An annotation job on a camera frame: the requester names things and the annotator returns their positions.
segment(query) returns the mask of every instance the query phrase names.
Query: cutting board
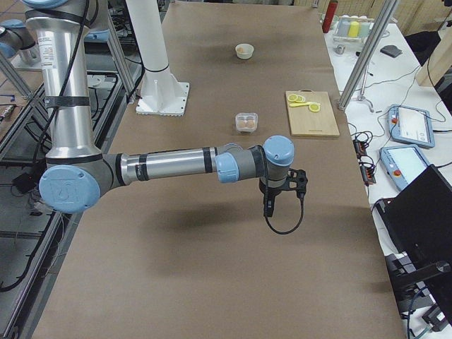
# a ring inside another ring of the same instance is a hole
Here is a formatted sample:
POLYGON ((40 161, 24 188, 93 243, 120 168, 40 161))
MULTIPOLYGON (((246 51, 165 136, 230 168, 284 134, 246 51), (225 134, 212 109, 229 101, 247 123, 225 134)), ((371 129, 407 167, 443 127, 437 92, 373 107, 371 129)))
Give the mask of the cutting board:
POLYGON ((290 90, 285 93, 287 111, 289 112, 290 134, 293 136, 339 136, 338 125, 331 107, 328 92, 309 92, 290 90), (307 106, 289 107, 287 96, 300 94, 306 101, 319 102, 320 112, 309 111, 307 106))

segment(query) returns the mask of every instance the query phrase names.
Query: red cylinder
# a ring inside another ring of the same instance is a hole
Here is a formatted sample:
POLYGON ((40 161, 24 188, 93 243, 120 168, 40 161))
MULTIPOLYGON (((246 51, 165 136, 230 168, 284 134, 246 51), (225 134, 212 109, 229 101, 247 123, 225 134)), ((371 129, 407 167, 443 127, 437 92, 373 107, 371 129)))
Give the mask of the red cylinder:
POLYGON ((323 19, 322 31, 328 33, 330 31, 331 23, 333 22, 334 13, 338 9, 338 0, 331 0, 325 13, 325 18, 323 19))

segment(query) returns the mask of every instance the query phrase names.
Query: white desk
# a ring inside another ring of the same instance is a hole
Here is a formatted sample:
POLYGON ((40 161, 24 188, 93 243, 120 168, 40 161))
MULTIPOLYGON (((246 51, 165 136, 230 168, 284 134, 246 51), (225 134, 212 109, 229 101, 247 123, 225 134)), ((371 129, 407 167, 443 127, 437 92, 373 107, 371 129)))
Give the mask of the white desk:
MULTIPOLYGON (((419 66, 414 54, 408 47, 407 42, 402 36, 401 32, 395 24, 390 24, 388 26, 388 31, 390 32, 389 37, 383 38, 378 45, 374 56, 371 59, 371 64, 369 67, 369 72, 373 76, 368 76, 367 86, 372 83, 377 83, 380 81, 386 81, 391 79, 397 79, 403 76, 416 67, 419 66), (394 44, 403 53, 397 58, 391 58, 380 52, 380 48, 388 44, 394 44)), ((328 33, 325 35, 326 45, 328 47, 328 53, 330 55, 331 63, 334 67, 335 78, 338 83, 339 90, 343 90, 347 80, 353 70, 357 56, 355 52, 362 49, 362 45, 352 44, 352 43, 342 43, 333 41, 333 33, 328 33), (334 52, 334 47, 339 43, 345 45, 345 53, 343 55, 338 55, 334 52)), ((383 129, 380 127, 377 117, 387 112, 387 109, 392 104, 401 104, 403 98, 405 97, 408 88, 412 85, 415 74, 418 70, 405 76, 398 81, 393 81, 389 83, 382 83, 380 85, 374 85, 370 88, 366 88, 365 97, 372 101, 374 104, 375 113, 371 113, 368 107, 360 102, 351 102, 345 113, 348 117, 348 121, 357 127, 358 131, 371 131, 375 136, 380 136, 383 134, 383 129)), ((419 87, 416 82, 412 85, 410 92, 404 105, 419 107, 427 109, 433 118, 442 120, 443 118, 435 109, 436 104, 440 101, 440 98, 433 88, 419 87)), ((452 118, 448 113, 448 110, 442 102, 437 105, 438 110, 446 117, 446 122, 439 123, 433 121, 433 128, 438 130, 452 129, 452 118)), ((367 153, 374 159, 375 162, 379 159, 379 149, 386 146, 398 145, 394 141, 389 141, 389 131, 387 117, 381 117, 380 122, 384 127, 384 136, 379 138, 374 138, 370 143, 367 153)), ((355 129, 351 126, 350 133, 354 133, 355 129)), ((442 165, 447 162, 452 161, 452 133, 436 133, 434 135, 436 141, 436 147, 431 150, 422 149, 422 152, 427 156, 427 159, 435 164, 442 165)), ((452 165, 450 167, 445 167, 441 169, 441 173, 452 182, 452 165)), ((376 184, 369 187, 369 202, 370 204, 375 203, 375 201, 380 198, 390 198, 397 196, 399 191, 397 190, 395 184, 391 178, 386 174, 386 169, 381 164, 377 165, 376 170, 376 184)), ((379 214, 374 211, 374 221, 376 228, 379 232, 379 239, 381 248, 385 255, 391 253, 397 253, 391 239, 386 231, 386 228, 379 217, 379 214)), ((411 329, 419 334, 425 327, 425 322, 422 320, 421 315, 425 312, 423 309, 415 312, 412 316, 410 322, 411 329)), ((452 327, 447 326, 440 333, 428 333, 423 338, 426 339, 439 339, 439 338, 452 338, 452 327)))

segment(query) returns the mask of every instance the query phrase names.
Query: white pillar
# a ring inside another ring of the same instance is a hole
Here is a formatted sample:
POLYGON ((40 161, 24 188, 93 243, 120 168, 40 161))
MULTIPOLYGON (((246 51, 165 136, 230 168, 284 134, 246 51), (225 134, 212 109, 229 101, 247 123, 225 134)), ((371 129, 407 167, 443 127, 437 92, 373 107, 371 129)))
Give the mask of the white pillar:
POLYGON ((171 73, 157 1, 126 0, 126 3, 146 67, 136 111, 181 116, 190 87, 188 83, 179 83, 171 73))

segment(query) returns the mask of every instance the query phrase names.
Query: black monitor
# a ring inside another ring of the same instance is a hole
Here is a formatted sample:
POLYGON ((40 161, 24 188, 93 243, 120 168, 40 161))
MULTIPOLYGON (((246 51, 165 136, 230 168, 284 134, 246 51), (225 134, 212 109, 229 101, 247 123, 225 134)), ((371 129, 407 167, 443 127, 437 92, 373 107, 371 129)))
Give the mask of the black monitor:
MULTIPOLYGON (((388 232, 417 270, 439 261, 452 265, 452 186, 430 165, 384 207, 388 232)), ((452 323, 452 273, 424 281, 452 323)))

